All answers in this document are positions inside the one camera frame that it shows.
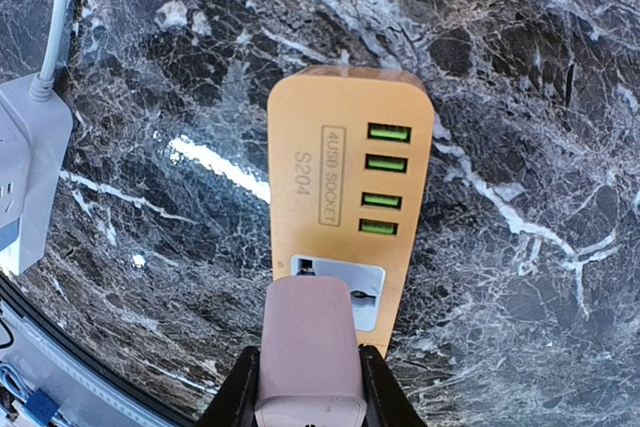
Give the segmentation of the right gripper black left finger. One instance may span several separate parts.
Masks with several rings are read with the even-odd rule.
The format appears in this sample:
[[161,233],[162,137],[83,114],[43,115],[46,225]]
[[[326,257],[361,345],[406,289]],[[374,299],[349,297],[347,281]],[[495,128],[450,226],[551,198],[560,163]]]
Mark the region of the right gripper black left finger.
[[245,347],[194,427],[254,427],[260,351]]

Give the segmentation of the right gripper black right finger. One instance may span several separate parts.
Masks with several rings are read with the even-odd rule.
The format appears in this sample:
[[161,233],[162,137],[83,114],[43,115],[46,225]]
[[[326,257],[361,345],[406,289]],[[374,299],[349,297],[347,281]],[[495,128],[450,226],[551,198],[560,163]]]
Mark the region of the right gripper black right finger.
[[361,345],[359,355],[367,403],[363,425],[425,427],[378,349]]

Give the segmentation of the pink plug adapter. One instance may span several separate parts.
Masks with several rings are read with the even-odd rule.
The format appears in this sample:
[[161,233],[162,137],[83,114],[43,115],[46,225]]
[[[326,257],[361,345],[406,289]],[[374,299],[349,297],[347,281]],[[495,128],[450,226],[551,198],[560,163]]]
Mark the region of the pink plug adapter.
[[267,289],[255,418],[260,426],[360,426],[367,409],[347,284],[287,276]]

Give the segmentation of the orange power strip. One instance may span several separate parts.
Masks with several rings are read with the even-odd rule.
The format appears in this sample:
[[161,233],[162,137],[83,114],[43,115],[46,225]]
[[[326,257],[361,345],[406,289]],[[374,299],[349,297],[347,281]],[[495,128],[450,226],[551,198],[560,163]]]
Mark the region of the orange power strip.
[[273,275],[334,276],[386,353],[426,187],[435,110],[404,70],[314,65],[267,101]]

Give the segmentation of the white power strip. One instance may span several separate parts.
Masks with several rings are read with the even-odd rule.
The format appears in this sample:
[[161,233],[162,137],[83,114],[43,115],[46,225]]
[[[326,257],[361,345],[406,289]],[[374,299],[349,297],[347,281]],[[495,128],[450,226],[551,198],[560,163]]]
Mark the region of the white power strip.
[[19,275],[46,247],[73,119],[55,93],[30,96],[32,76],[1,84],[1,272]]

